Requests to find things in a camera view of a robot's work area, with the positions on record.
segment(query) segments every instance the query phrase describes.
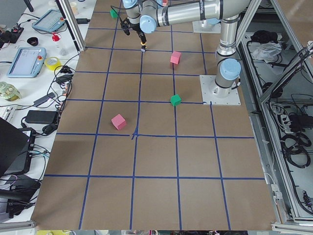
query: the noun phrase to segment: glass jar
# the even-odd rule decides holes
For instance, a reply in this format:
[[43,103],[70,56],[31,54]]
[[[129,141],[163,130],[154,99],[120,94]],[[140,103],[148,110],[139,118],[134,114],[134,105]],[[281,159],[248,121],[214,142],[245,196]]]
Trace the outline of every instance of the glass jar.
[[21,98],[21,94],[13,85],[0,82],[0,97],[7,101],[14,101]]

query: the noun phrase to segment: tablet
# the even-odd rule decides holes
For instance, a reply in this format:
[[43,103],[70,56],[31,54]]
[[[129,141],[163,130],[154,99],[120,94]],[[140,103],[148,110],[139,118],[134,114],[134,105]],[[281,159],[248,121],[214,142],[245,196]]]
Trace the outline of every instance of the tablet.
[[36,77],[44,64],[46,50],[43,47],[21,47],[7,73],[8,77]]
[[32,24],[33,29],[52,33],[64,25],[64,19],[59,10],[49,10]]

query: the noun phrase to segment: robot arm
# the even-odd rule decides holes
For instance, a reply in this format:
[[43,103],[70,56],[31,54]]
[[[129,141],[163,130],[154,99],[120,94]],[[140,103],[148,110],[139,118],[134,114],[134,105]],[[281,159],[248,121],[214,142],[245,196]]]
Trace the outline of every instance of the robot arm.
[[230,57],[236,52],[239,14],[249,3],[250,0],[199,0],[162,7],[162,0],[123,0],[127,21],[138,34],[152,33],[157,27],[172,24],[210,18],[222,20],[217,48],[218,72],[209,86],[210,92],[217,98],[230,94],[232,84],[241,71],[241,65]]
[[217,53],[231,56],[236,52],[236,32],[239,14],[250,0],[200,0],[162,6],[162,0],[123,0],[131,25],[140,25],[143,33],[157,27],[216,18],[222,20],[220,45]]

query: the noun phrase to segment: blue joint cap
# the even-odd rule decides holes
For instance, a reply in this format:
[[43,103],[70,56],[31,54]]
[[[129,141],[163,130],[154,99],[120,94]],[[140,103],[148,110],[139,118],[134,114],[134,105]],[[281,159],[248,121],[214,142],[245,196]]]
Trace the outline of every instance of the blue joint cap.
[[216,18],[210,18],[210,19],[207,19],[206,22],[207,22],[208,24],[216,25],[216,24],[218,24],[219,22],[221,22],[221,20],[218,20],[218,19],[216,19]]
[[152,33],[156,30],[157,23],[151,16],[144,15],[140,17],[140,28],[144,33]]
[[123,0],[123,5],[125,8],[131,8],[137,4],[137,0]]
[[235,59],[226,59],[221,64],[221,75],[228,81],[235,80],[241,71],[240,63]]

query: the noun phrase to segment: screen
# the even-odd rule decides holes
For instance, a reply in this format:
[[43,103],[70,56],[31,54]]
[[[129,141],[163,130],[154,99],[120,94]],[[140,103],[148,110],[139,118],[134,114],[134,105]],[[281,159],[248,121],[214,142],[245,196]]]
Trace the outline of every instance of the screen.
[[51,11],[44,18],[35,23],[35,26],[50,29],[52,28],[62,17],[60,12]]
[[0,118],[0,177],[22,153],[29,137]]
[[22,49],[14,62],[10,74],[31,74],[39,52],[40,49]]

